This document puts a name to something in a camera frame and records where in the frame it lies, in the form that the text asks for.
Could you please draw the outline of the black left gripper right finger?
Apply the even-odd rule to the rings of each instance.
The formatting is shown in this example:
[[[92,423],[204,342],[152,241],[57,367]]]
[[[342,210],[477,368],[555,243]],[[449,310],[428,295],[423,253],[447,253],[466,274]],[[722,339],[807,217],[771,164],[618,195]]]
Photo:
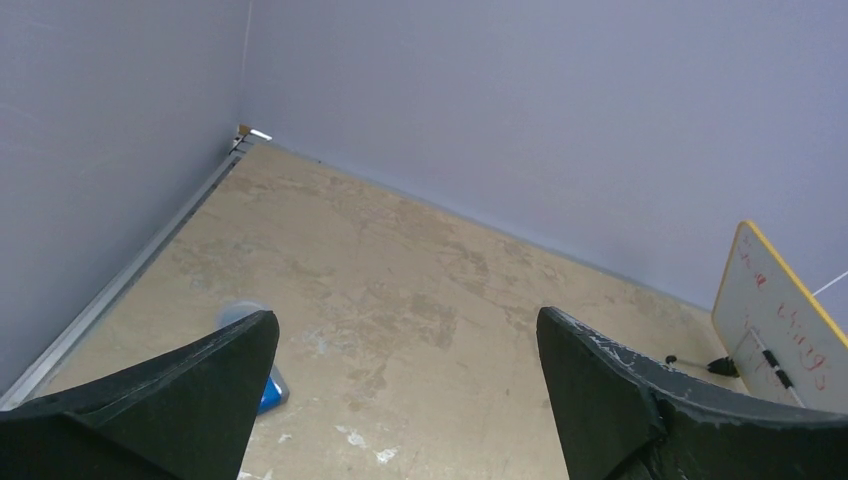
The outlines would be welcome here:
[[[537,317],[573,479],[843,479],[847,418],[702,381],[555,307]]]

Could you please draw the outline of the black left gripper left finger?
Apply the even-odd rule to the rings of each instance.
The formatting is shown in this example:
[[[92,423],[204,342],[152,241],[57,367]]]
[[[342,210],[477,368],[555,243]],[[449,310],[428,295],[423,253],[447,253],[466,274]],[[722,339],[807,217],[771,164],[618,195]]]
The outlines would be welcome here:
[[[235,479],[279,339],[255,312],[1,414],[4,479]]]

